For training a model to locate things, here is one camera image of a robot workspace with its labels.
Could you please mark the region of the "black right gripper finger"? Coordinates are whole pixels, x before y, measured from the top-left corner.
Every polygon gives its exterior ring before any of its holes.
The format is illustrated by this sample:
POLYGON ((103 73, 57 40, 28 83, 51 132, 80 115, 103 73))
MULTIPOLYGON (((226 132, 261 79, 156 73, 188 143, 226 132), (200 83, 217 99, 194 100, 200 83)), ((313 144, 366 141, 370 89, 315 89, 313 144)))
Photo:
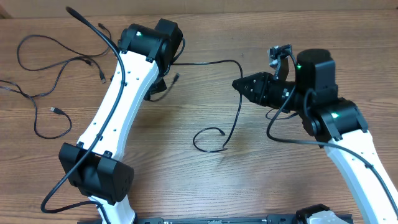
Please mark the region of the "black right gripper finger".
POLYGON ((239 93, 262 93, 268 78, 269 73, 259 72, 234 80, 232 87, 239 93))
POLYGON ((254 90, 248 90, 244 91, 242 95, 247 98, 251 103, 255 103, 261 106, 267 105, 267 96, 263 92, 257 93, 254 90))

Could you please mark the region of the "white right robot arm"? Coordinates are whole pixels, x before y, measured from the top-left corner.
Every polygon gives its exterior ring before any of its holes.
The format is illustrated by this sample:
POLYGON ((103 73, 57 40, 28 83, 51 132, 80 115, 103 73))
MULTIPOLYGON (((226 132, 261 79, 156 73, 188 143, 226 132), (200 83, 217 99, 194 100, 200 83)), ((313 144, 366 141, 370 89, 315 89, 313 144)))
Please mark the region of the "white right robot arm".
POLYGON ((356 104, 338 96, 335 61, 325 49, 307 49, 292 56, 289 45, 269 49, 274 73, 259 72, 234 80, 232 86, 250 102, 278 113, 296 112, 312 141, 273 141, 317 145, 343 176, 365 223, 397 223, 397 189, 374 147, 368 123, 356 104), (295 80, 286 80, 292 57, 295 80))

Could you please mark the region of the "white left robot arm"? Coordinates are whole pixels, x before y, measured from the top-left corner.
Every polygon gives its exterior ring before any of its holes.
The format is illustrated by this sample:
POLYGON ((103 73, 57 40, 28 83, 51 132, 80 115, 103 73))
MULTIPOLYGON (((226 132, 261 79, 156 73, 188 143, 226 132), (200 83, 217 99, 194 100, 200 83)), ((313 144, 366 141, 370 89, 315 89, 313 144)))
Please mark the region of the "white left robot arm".
POLYGON ((98 223, 134 223, 128 200, 134 169, 122 162, 127 137, 144 100, 167 89, 164 76, 183 39, 177 23, 160 19, 154 29, 124 29, 111 84, 91 124, 58 158, 69 183, 93 202, 98 223))

